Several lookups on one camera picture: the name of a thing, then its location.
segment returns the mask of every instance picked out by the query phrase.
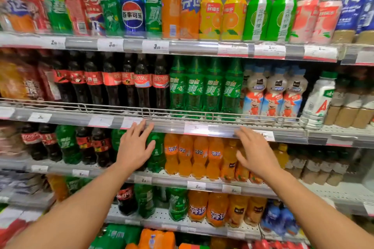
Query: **pepsi can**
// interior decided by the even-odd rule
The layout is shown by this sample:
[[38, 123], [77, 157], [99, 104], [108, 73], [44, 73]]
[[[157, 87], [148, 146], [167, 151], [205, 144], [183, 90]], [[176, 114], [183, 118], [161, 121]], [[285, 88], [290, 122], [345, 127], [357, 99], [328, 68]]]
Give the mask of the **pepsi can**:
[[144, 0], [120, 0], [124, 36], [144, 38], [146, 35]]

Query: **can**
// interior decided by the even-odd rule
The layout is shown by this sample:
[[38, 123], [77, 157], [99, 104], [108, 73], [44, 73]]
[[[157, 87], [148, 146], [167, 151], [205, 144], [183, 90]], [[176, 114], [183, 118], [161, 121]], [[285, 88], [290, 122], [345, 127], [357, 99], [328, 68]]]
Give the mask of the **can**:
[[287, 42], [295, 20], [296, 0], [274, 0], [266, 39]]
[[319, 0], [298, 0], [290, 43], [309, 42], [319, 13]]
[[311, 41], [316, 44], [329, 44], [338, 23], [343, 3], [341, 0], [321, 1], [319, 14]]
[[220, 39], [222, 12], [222, 0], [201, 0], [200, 40]]
[[144, 0], [121, 0], [124, 35], [129, 38], [145, 37]]
[[181, 0], [180, 38], [199, 39], [200, 0]]
[[65, 0], [65, 4], [69, 9], [74, 34], [88, 36], [85, 0]]
[[93, 36], [105, 36], [105, 23], [100, 0], [85, 0], [88, 28]]
[[53, 33], [72, 34], [72, 23], [65, 0], [44, 0], [50, 26]]
[[162, 38], [179, 39], [181, 0], [161, 0]]
[[26, 0], [6, 0], [6, 12], [13, 30], [19, 33], [35, 33]]
[[27, 9], [34, 23], [35, 33], [48, 34], [51, 27], [44, 10], [44, 0], [26, 0]]
[[118, 0], [100, 0], [100, 5], [104, 15], [106, 34], [109, 36], [122, 36], [123, 25], [120, 20], [121, 13]]
[[273, 2], [271, 0], [250, 0], [243, 31], [243, 41], [266, 40]]
[[161, 0], [144, 0], [146, 32], [148, 39], [161, 39]]
[[223, 5], [221, 40], [240, 41], [243, 36], [247, 2], [226, 0]]

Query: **sprite can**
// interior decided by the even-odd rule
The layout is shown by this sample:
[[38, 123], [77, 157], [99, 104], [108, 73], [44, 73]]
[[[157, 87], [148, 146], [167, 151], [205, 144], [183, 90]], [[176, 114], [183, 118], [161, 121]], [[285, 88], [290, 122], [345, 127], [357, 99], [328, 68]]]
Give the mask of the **sprite can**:
[[120, 11], [118, 0], [100, 0], [102, 13], [104, 15], [105, 30], [108, 36], [121, 36], [122, 26], [120, 22]]
[[295, 20], [296, 0], [274, 0], [266, 39], [287, 42]]
[[161, 0], [144, 0], [146, 8], [146, 32], [148, 39], [161, 39]]
[[243, 41], [266, 40], [273, 2], [271, 0], [250, 0], [243, 31]]
[[44, 0], [44, 7], [54, 33], [72, 34], [72, 23], [65, 0]]

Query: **green can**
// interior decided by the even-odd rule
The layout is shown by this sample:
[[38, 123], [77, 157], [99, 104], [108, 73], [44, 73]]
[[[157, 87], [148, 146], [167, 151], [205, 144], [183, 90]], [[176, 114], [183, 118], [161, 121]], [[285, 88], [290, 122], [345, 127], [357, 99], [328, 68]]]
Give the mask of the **green can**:
[[72, 23], [65, 0], [44, 0], [44, 7], [54, 33], [72, 34]]
[[105, 30], [107, 35], [123, 35], [122, 24], [120, 22], [121, 13], [119, 10], [118, 0], [100, 0], [100, 5], [102, 8], [102, 13], [104, 15]]
[[248, 2], [243, 41], [266, 40], [272, 6], [271, 0], [250, 0]]
[[266, 39], [287, 42], [295, 20], [296, 0], [274, 0]]
[[161, 0], [144, 0], [146, 8], [146, 32], [148, 39], [161, 39]]

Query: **cola bottle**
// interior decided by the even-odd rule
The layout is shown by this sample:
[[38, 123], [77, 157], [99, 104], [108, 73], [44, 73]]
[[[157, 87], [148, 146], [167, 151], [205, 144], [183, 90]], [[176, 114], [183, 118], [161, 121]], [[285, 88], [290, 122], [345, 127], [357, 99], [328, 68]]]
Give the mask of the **cola bottle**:
[[76, 139], [82, 154], [82, 162], [85, 165], [94, 165], [96, 163], [96, 154], [92, 145], [92, 128], [78, 126], [76, 128]]
[[34, 160], [48, 158], [48, 153], [41, 142], [37, 123], [25, 123], [21, 129], [22, 141], [27, 145], [27, 149]]
[[91, 94], [85, 79], [83, 71], [83, 61], [85, 54], [79, 53], [77, 50], [70, 51], [70, 60], [68, 62], [68, 72], [70, 74], [70, 82], [74, 87], [77, 95], [77, 103], [91, 103]]
[[97, 164], [100, 167], [108, 167], [112, 164], [110, 150], [112, 149], [110, 137], [103, 128], [95, 127], [92, 130], [92, 144], [95, 148]]
[[119, 85], [122, 83], [122, 74], [119, 62], [115, 61], [113, 53], [105, 53], [102, 64], [102, 76], [108, 93], [108, 104], [120, 106]]
[[66, 51], [54, 51], [52, 67], [54, 72], [54, 81], [60, 91], [61, 100], [64, 103], [76, 103], [77, 97], [70, 82], [70, 75], [66, 59], [69, 54]]
[[48, 152], [48, 158], [54, 162], [63, 159], [63, 153], [57, 143], [56, 125], [42, 123], [39, 125], [40, 139]]
[[126, 89], [127, 102], [124, 104], [128, 107], [138, 107], [138, 91], [135, 88], [134, 71], [135, 62], [138, 59], [136, 53], [125, 53], [123, 69], [122, 69], [122, 83]]
[[135, 199], [134, 184], [124, 183], [117, 193], [118, 208], [124, 215], [135, 213], [138, 203]]
[[102, 66], [100, 54], [94, 52], [86, 52], [86, 61], [84, 62], [85, 78], [88, 88], [91, 92], [93, 104], [107, 104], [107, 92], [102, 78]]
[[162, 54], [157, 56], [154, 64], [153, 87], [156, 90], [156, 108], [167, 109], [170, 105], [169, 90], [170, 75], [167, 70], [167, 63]]
[[138, 91], [139, 107], [150, 108], [150, 87], [152, 86], [151, 74], [148, 69], [146, 55], [138, 54], [138, 61], [135, 66], [134, 83]]

